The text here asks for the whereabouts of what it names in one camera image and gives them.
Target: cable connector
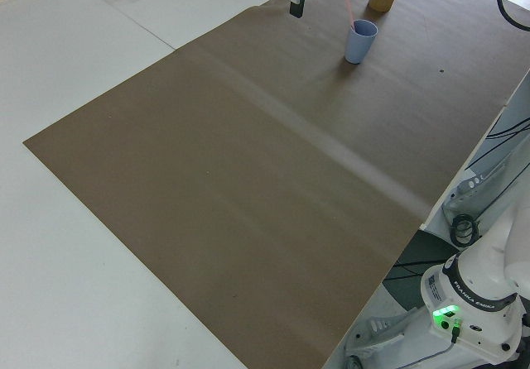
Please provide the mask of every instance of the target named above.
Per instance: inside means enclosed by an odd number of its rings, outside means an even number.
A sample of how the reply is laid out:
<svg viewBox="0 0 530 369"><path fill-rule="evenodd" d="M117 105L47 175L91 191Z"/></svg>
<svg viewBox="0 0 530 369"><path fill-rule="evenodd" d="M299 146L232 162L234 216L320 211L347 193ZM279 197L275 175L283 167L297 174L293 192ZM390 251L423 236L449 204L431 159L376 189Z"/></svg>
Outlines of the cable connector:
<svg viewBox="0 0 530 369"><path fill-rule="evenodd" d="M451 330L451 334L453 335L450 339L450 342L455 344L456 339L460 336L460 325L462 324L462 320L457 318L455 319L455 323L453 324L453 329Z"/></svg>

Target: gray cable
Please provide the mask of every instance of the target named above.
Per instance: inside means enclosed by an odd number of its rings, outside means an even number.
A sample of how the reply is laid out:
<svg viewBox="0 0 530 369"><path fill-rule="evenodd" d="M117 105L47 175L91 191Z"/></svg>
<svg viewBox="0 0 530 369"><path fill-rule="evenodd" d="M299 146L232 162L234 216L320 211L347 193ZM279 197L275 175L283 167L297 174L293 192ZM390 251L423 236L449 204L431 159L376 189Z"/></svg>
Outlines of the gray cable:
<svg viewBox="0 0 530 369"><path fill-rule="evenodd" d="M406 367L411 367L411 366L416 365L416 364L418 364L420 362L426 361L427 359L438 357L441 354L445 354L446 352L449 352L449 350L451 350L454 345L455 345L454 343L451 343L450 346L448 348L446 348L444 351L440 351L440 352L437 352L436 354L432 354L432 355L430 355L428 357L424 357L422 359L418 359L417 361L408 363L407 365L403 365L402 367L398 367L396 369L405 369Z"/></svg>

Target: green light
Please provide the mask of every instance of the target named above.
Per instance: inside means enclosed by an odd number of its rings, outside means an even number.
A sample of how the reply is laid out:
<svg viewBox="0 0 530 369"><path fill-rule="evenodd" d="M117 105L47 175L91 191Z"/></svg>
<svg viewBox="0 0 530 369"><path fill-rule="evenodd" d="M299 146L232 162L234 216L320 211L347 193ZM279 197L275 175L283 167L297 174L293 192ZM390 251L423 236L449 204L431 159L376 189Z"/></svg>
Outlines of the green light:
<svg viewBox="0 0 530 369"><path fill-rule="evenodd" d="M444 307L443 309L437 309L435 312L432 313L433 317L440 317L442 315L448 314L448 313L454 313L458 311L459 308L457 305L448 305L447 307Z"/></svg>

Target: blue cup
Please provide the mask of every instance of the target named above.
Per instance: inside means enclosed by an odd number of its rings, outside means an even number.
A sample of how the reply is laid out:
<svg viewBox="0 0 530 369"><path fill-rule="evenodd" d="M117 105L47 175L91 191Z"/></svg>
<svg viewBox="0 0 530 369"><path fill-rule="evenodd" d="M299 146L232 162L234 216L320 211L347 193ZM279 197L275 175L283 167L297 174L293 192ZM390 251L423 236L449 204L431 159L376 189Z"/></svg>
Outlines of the blue cup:
<svg viewBox="0 0 530 369"><path fill-rule="evenodd" d="M354 21L354 27L355 30L349 28L344 57L348 62L358 65L368 53L378 34L378 28L372 22L362 19Z"/></svg>

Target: black label band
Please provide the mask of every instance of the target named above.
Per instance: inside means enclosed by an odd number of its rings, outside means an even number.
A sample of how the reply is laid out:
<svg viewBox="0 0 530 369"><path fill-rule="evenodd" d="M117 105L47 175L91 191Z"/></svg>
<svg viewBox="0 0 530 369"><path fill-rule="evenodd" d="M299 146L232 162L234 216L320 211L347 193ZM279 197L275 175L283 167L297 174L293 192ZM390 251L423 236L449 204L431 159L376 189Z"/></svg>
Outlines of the black label band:
<svg viewBox="0 0 530 369"><path fill-rule="evenodd" d="M488 300L480 297L473 290L471 290L468 285L465 284L464 280L460 276L460 272L458 271L458 257L460 254L461 252L457 253L453 259L453 262L449 265L449 267L444 266L442 272L449 278L451 286L463 300L471 304L476 309L489 311L491 313L500 311L515 301L517 293L508 295L501 300Z"/></svg>

